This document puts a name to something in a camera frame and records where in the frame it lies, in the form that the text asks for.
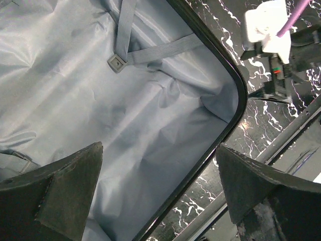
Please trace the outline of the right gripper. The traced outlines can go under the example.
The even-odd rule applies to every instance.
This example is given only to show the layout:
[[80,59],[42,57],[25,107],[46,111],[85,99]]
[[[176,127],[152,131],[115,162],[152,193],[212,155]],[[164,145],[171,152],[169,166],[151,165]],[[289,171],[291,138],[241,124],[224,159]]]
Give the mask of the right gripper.
[[282,63],[276,54],[268,58],[272,80],[264,83],[264,99],[292,100],[290,87],[304,83],[299,74],[320,67],[320,25],[313,25],[290,36],[289,63]]

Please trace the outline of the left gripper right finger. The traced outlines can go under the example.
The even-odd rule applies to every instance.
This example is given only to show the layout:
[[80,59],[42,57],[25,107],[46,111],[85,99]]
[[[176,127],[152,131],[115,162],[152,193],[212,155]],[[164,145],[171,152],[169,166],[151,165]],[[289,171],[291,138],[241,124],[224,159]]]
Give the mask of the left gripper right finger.
[[216,160],[241,240],[320,240],[320,184],[221,144]]

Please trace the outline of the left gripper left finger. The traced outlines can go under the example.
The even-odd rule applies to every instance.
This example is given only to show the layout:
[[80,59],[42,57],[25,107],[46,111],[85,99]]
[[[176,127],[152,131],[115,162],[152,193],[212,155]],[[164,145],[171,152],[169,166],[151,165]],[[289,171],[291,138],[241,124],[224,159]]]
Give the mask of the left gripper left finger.
[[1,240],[81,240],[102,166],[93,143],[39,166],[18,152],[1,154]]

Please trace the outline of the blue fish-print suitcase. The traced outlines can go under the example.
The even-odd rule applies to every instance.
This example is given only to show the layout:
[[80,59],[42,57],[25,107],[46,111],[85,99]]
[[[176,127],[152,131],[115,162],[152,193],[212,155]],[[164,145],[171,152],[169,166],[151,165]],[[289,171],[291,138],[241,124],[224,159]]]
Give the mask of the blue fish-print suitcase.
[[246,101],[185,1],[1,1],[1,154],[103,146],[81,240],[146,240]]

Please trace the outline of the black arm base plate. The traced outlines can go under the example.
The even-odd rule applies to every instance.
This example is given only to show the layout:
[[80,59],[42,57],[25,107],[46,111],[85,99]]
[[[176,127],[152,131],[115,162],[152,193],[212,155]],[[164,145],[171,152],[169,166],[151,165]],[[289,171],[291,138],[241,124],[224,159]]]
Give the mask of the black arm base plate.
[[281,134],[280,139],[268,147],[267,154],[251,159],[320,184],[320,99],[311,102]]

